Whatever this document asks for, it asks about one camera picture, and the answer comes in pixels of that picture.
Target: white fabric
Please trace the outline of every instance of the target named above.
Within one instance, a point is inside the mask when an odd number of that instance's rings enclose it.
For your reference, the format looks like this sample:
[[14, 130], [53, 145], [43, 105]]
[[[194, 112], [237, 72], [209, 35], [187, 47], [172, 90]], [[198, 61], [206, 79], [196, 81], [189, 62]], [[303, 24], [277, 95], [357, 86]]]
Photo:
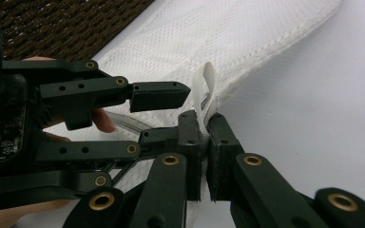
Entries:
[[[178, 81], [192, 88], [184, 106], [174, 110], [129, 113], [129, 105], [107, 109], [150, 127], [174, 126], [188, 109], [199, 116], [202, 134], [218, 107], [226, 101], [245, 77], [287, 49], [326, 21], [341, 0], [172, 0], [158, 1], [141, 25], [118, 45], [106, 48], [97, 59], [100, 69], [125, 76], [130, 83]], [[202, 101], [207, 103], [202, 108]], [[105, 135], [96, 129], [66, 132], [62, 126], [51, 132], [73, 140], [136, 140], [121, 129]], [[124, 190], [142, 181], [150, 162], [137, 165], [137, 171], [117, 187]], [[188, 207], [187, 226], [195, 220]]]

